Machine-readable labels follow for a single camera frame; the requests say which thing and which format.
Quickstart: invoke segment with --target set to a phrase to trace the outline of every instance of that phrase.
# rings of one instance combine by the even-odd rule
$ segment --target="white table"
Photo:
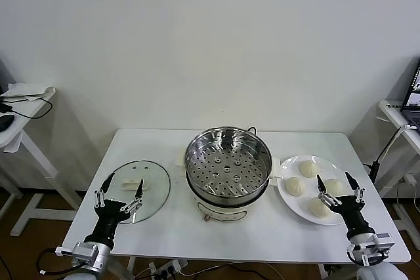
[[[55,89],[51,89],[49,93],[43,97],[44,100],[49,100],[55,93]],[[45,102],[42,100],[34,100],[19,103],[7,103],[13,107],[14,111],[23,113],[27,116],[33,117],[44,105]],[[42,151],[36,146],[32,139],[24,131],[24,127],[30,119],[23,116],[13,114],[14,121],[10,127],[0,132],[0,148],[7,146],[10,142],[13,142],[15,137],[19,137],[22,133],[22,144],[28,149],[32,156],[38,162],[37,168],[41,171],[45,179],[51,184],[51,186],[59,192],[65,200],[74,208],[78,209],[81,203],[81,198],[76,192],[69,187],[69,185],[58,176],[58,171],[45,157]],[[74,210],[55,210],[55,209],[38,209],[36,208],[41,201],[43,194],[36,193],[24,212],[20,216],[19,220],[10,232],[11,236],[19,236],[26,224],[31,218],[36,219],[49,219],[49,220],[68,220],[72,221],[75,216]]]
[[[63,247],[72,249],[96,224],[93,191],[122,164],[148,159],[165,167],[171,177],[166,204],[153,217],[133,225],[120,224],[115,233],[114,255],[284,262],[349,264],[347,229],[319,226],[292,212],[277,188],[269,186],[244,220],[232,223],[205,222],[193,202],[185,170],[177,167],[181,151],[198,130],[120,129],[92,181]],[[366,188],[362,213],[376,232],[388,232],[395,240],[388,262],[410,260],[410,253],[381,198],[344,134],[258,132],[273,157],[284,159],[303,154],[319,155],[349,171]]]
[[[389,121],[399,128],[402,125],[408,124],[407,119],[401,114],[401,101],[380,101],[379,108],[388,117]],[[375,183],[381,197],[385,196],[398,181],[410,172],[420,161],[420,134],[417,130],[407,130],[402,135],[407,140],[408,146],[395,162],[395,164]],[[402,205],[392,205],[399,220],[394,220],[395,225],[401,231],[407,231],[413,244],[417,250],[420,250],[420,233],[411,221],[410,216]]]

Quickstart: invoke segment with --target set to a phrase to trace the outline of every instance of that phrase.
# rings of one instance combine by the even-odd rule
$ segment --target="table leg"
[[[14,195],[17,199],[23,198],[23,193],[7,178],[7,175],[0,169],[0,186],[3,186],[5,190],[11,195]]]
[[[108,271],[114,274],[119,280],[134,280],[132,271],[129,271],[114,257],[108,262]]]
[[[43,196],[44,195],[42,193],[36,193],[33,195],[31,201],[26,206],[24,212],[20,215],[12,231],[10,231],[10,236],[20,236],[30,219],[73,221],[74,216],[76,215],[75,210],[37,208]]]
[[[32,139],[22,131],[22,143],[38,161],[38,169],[42,172],[43,176],[50,182],[51,186],[61,195],[63,198],[77,210],[81,204],[81,198],[78,194],[71,189],[66,183],[58,180],[58,171],[54,168],[51,162],[45,157],[42,151],[36,146]]]
[[[411,148],[407,148],[401,158],[375,183],[381,197],[384,197],[417,162],[420,157]]]
[[[400,220],[394,220],[398,231],[406,231],[415,248],[420,250],[420,233],[402,205],[392,205]]]
[[[9,198],[7,198],[5,204],[0,209],[0,219],[5,215],[15,198],[16,196],[14,194],[11,194]]]
[[[134,256],[130,256],[129,264],[127,266],[127,270],[131,271],[131,273],[134,270],[134,265],[136,264],[136,258]]]
[[[5,204],[0,209],[0,219],[5,215],[15,198],[22,199],[23,193],[7,178],[6,174],[0,170],[0,186],[3,186],[10,194]]]

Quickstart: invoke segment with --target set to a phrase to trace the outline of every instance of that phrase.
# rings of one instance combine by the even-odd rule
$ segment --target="electrical cable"
[[[394,133],[392,138],[388,141],[388,144],[383,148],[382,152],[379,154],[378,158],[376,158],[376,162],[382,162],[383,159],[387,156],[389,148],[394,144],[395,140],[405,131],[402,127],[398,128],[397,131]]]
[[[172,276],[173,280],[176,280],[176,279],[175,279],[175,268],[174,268],[172,265],[170,265],[170,266],[168,267],[167,271],[171,274],[171,276]]]
[[[44,254],[45,254],[46,252],[49,252],[49,253],[55,253],[55,248],[54,248],[54,247],[50,247],[50,248],[47,248],[47,249],[42,250],[42,251],[39,253],[39,255],[38,255],[38,257],[37,257],[37,260],[36,260],[36,262],[35,262],[35,267],[37,268],[37,271],[38,271],[41,275],[62,275],[62,274],[65,274],[65,273],[68,273],[68,272],[71,272],[71,271],[77,270],[77,269],[79,269],[79,268],[82,268],[84,265],[86,265],[86,263],[84,262],[84,263],[82,263],[82,264],[78,264],[77,266],[74,266],[74,267],[71,267],[71,268],[68,268],[68,269],[65,269],[65,270],[59,270],[59,271],[45,271],[45,270],[42,270],[42,269],[41,269],[41,267],[40,267],[39,263],[40,263],[40,261],[41,261],[42,257],[44,256]]]
[[[15,113],[15,114],[18,114],[18,115],[20,115],[20,116],[23,116],[23,117],[26,117],[26,118],[29,118],[29,119],[39,119],[39,118],[42,118],[42,117],[44,117],[44,116],[46,116],[46,114],[48,114],[51,110],[52,110],[52,108],[53,108],[53,103],[51,103],[50,101],[47,101],[47,100],[45,100],[45,99],[43,99],[43,98],[39,98],[40,100],[42,100],[42,101],[44,101],[45,103],[48,103],[49,104],[49,106],[50,106],[50,108],[44,113],[44,114],[42,114],[42,115],[40,115],[40,116],[33,116],[33,117],[30,117],[30,116],[27,116],[27,115],[24,115],[24,114],[22,114],[22,113],[19,113],[19,112],[17,112],[17,111],[14,111],[14,110],[10,110],[11,112],[13,112],[13,113]]]
[[[392,140],[394,139],[394,137],[396,136],[396,134],[398,134],[398,132],[400,131],[401,127],[398,128],[396,130],[396,132],[392,135],[391,139],[388,141],[388,143],[386,144],[386,146],[383,148],[383,150],[380,152],[380,154],[378,155],[378,157],[376,158],[376,162],[379,162],[379,158],[381,157],[381,155],[385,152],[385,150],[388,148],[389,144],[392,142]]]
[[[9,267],[7,267],[5,261],[3,260],[3,257],[0,256],[0,260],[1,260],[1,263],[4,265],[5,269],[7,270],[7,273],[9,274],[10,280],[13,280],[12,273],[11,273]]]
[[[268,267],[270,267],[271,269],[273,269],[278,274],[279,278],[281,280],[284,280],[282,274],[275,267],[271,266],[270,264],[267,264],[266,262],[263,262],[263,264],[266,264]]]
[[[26,101],[29,101],[29,100],[27,98],[25,98],[24,100],[18,100],[18,101],[5,101],[5,100],[0,99],[1,103],[19,103],[19,102],[26,102]]]
[[[239,269],[239,268],[237,268],[235,266],[232,266],[232,265],[228,265],[228,267],[231,267],[231,268],[235,269],[236,271],[241,271],[241,272],[246,272],[246,273],[254,273],[256,275],[259,275],[264,280],[269,280],[269,278],[263,276],[261,273],[255,271],[255,270],[243,270],[243,269]]]
[[[140,271],[138,274],[136,274],[136,275],[134,276],[134,279],[137,279],[137,277],[138,277],[139,275],[141,275],[142,273],[144,273],[145,271],[148,271],[148,270],[150,270],[150,268],[146,268],[145,270]]]
[[[187,273],[183,273],[183,272],[181,272],[181,271],[180,271],[179,273],[180,273],[181,275],[185,276],[185,277],[191,277],[191,276],[193,276],[193,275],[197,275],[197,274],[199,274],[199,273],[201,273],[201,272],[210,271],[210,270],[216,270],[216,269],[218,269],[218,268],[225,267],[225,266],[227,266],[227,265],[232,265],[232,264],[243,264],[243,262],[229,262],[229,263],[224,264],[224,265],[218,265],[218,266],[213,266],[213,267],[205,268],[205,269],[203,269],[203,270],[200,270],[200,271],[197,271],[197,272],[191,273],[190,275],[188,275]]]
[[[383,252],[379,252],[379,253],[381,254],[380,259],[378,259],[378,260],[376,260],[376,261],[374,261],[374,262],[372,262],[372,263],[369,263],[369,266],[376,266],[377,264],[380,264],[381,262],[383,262],[383,261],[385,260],[385,254],[384,254]],[[361,263],[361,262],[358,262],[358,261],[354,260],[354,259],[353,259],[353,257],[351,257],[351,255],[350,255],[350,253],[349,253],[349,252],[347,252],[347,257],[348,257],[348,259],[350,259],[350,260],[351,260],[354,264],[356,264],[356,265],[358,265],[358,266],[365,267],[365,265],[363,265],[363,263]]]
[[[236,271],[246,272],[246,273],[254,273],[254,274],[256,274],[256,275],[260,276],[260,277],[261,277],[262,279],[264,279],[264,280],[269,280],[269,278],[267,278],[267,277],[263,276],[261,273],[259,273],[259,272],[255,271],[255,270],[242,270],[242,269],[239,269],[239,268],[237,268],[237,267],[233,266],[233,264],[243,264],[243,262],[229,262],[229,263],[224,264],[224,265],[218,265],[218,266],[213,266],[213,267],[210,267],[210,268],[206,268],[206,269],[204,269],[204,270],[201,270],[201,271],[197,271],[197,272],[191,273],[190,275],[187,275],[187,274],[185,274],[185,273],[183,273],[183,272],[180,272],[180,274],[181,274],[181,275],[184,275],[184,276],[186,276],[186,277],[191,277],[191,276],[195,275],[194,280],[197,280],[197,278],[198,278],[198,277],[199,277],[202,273],[204,273],[204,272],[207,272],[207,271],[213,271],[213,270],[217,270],[217,269],[220,269],[220,268],[223,268],[223,267],[228,266],[228,267],[231,267],[231,268],[235,269]],[[274,268],[274,267],[272,267],[271,265],[268,265],[268,266],[270,266],[272,269],[274,269],[274,271],[275,271],[275,272],[276,272],[276,273],[280,276],[280,279],[284,280],[284,278],[282,277],[282,275],[281,275],[281,274],[280,274],[277,270],[275,270],[275,268]]]
[[[417,199],[417,186],[416,186],[416,187],[414,187],[414,189],[415,189],[415,193],[414,193],[414,200],[413,200],[413,203],[414,203],[414,207],[415,207],[415,209],[417,210],[417,212],[418,212],[418,213],[420,213],[420,209],[419,209],[419,207],[415,204],[415,200]]]

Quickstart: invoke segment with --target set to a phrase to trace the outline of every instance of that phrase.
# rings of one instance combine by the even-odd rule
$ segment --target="cooker handle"
[[[255,127],[249,127],[249,128],[248,128],[248,131],[249,131],[249,132],[252,132],[252,133],[253,133],[253,134],[255,134],[255,135],[257,134],[257,129],[256,129]]]
[[[273,157],[272,163],[273,163],[273,167],[271,169],[271,173],[270,173],[270,176],[268,178],[269,178],[270,181],[273,180],[271,182],[275,182],[273,184],[277,185],[277,179],[283,178],[280,174],[281,173],[280,165],[281,165],[282,162],[280,161],[279,158]]]

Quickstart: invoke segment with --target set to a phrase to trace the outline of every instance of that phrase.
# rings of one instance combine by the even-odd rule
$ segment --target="black cable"
[[[378,259],[378,260],[376,260],[376,261],[374,261],[374,262],[372,262],[372,263],[369,263],[369,266],[376,266],[377,264],[380,264],[381,262],[383,262],[384,260],[385,260],[385,254],[383,253],[383,252],[380,252],[381,253],[381,257],[380,257],[380,259]],[[349,252],[347,252],[347,257],[348,257],[348,259],[350,259],[353,263],[355,263],[356,265],[358,265],[358,266],[362,266],[362,267],[364,267],[365,265],[363,265],[361,262],[357,262],[357,261],[355,261],[352,257],[351,257],[351,255],[350,255],[350,253]]]
[[[378,155],[378,158],[376,158],[375,162],[379,161],[379,158],[381,157],[381,155],[385,152],[385,150],[389,147],[390,143],[394,140],[394,137],[396,136],[396,134],[398,133],[398,131],[401,130],[402,127],[398,128],[396,130],[396,132],[392,135],[391,139],[388,141],[387,145],[385,146],[385,148],[383,148],[383,150],[380,152],[380,154]]]
[[[62,274],[65,274],[65,273],[68,273],[68,272],[71,272],[71,271],[77,270],[77,269],[79,269],[79,268],[82,268],[84,265],[86,265],[86,263],[84,262],[84,263],[82,263],[82,264],[78,264],[77,266],[74,266],[74,267],[71,267],[71,268],[68,268],[68,269],[65,269],[65,270],[59,270],[59,271],[45,271],[45,270],[41,269],[41,267],[39,266],[39,263],[40,263],[40,261],[41,261],[41,258],[44,256],[44,254],[45,254],[46,252],[49,252],[49,253],[55,253],[55,248],[54,248],[54,247],[50,247],[50,248],[48,248],[48,249],[44,249],[44,250],[42,250],[42,251],[39,253],[39,255],[38,255],[38,257],[37,257],[37,260],[36,260],[36,262],[35,262],[35,267],[37,268],[37,271],[38,271],[40,274],[42,274],[42,275],[62,275]]]
[[[171,274],[171,276],[172,276],[173,280],[176,280],[176,279],[175,279],[175,269],[174,269],[174,267],[173,267],[173,266],[169,266],[169,267],[168,267],[168,272]]]
[[[232,266],[232,264],[225,264],[225,265],[221,265],[221,266],[215,266],[214,268],[210,268],[208,270],[203,270],[203,271],[197,273],[197,275],[194,277],[194,280],[197,280],[198,276],[201,275],[202,273],[205,273],[207,271],[218,270],[218,269],[223,268],[223,267],[226,267],[226,266],[231,267],[231,268],[235,269],[236,271],[247,272],[247,273],[255,273],[256,275],[259,275],[262,279],[269,280],[269,278],[263,276],[261,273],[255,271],[255,270],[242,270],[242,269],[239,269],[237,267]]]
[[[13,278],[12,278],[12,273],[11,273],[11,271],[10,271],[9,267],[7,267],[7,265],[6,265],[5,261],[3,260],[3,258],[2,258],[1,256],[0,256],[0,260],[1,260],[1,263],[4,265],[5,269],[7,270],[7,273],[9,274],[9,278],[10,278],[10,280],[13,280]]]
[[[23,116],[23,117],[26,117],[26,118],[29,118],[29,119],[39,119],[39,118],[42,118],[42,117],[44,117],[44,116],[46,116],[46,114],[48,114],[52,109],[53,109],[53,103],[51,103],[51,102],[49,102],[49,101],[47,101],[47,100],[44,100],[43,98],[39,98],[40,100],[42,100],[42,101],[44,101],[45,103],[48,103],[49,104],[49,106],[50,106],[50,108],[44,113],[44,114],[42,114],[42,115],[40,115],[40,116],[33,116],[33,117],[30,117],[30,116],[26,116],[26,115],[24,115],[24,114],[22,114],[22,113],[18,113],[17,111],[14,111],[14,110],[11,110],[11,112],[13,112],[13,113],[15,113],[15,114],[18,114],[18,115],[20,115],[20,116]]]
[[[259,275],[259,276],[260,276],[261,278],[263,278],[264,280],[269,280],[269,278],[267,278],[267,277],[263,276],[261,273],[259,273],[259,272],[255,271],[255,270],[243,270],[243,269],[239,269],[239,268],[237,268],[237,267],[235,267],[235,266],[233,266],[233,265],[228,265],[228,267],[231,267],[231,268],[233,268],[233,269],[235,269],[235,270],[237,270],[237,271],[241,271],[241,272],[255,273],[256,275]]]
[[[19,102],[26,102],[26,101],[29,101],[29,100],[24,99],[24,100],[19,100],[19,101],[5,101],[5,100],[0,99],[1,103],[19,103]]]

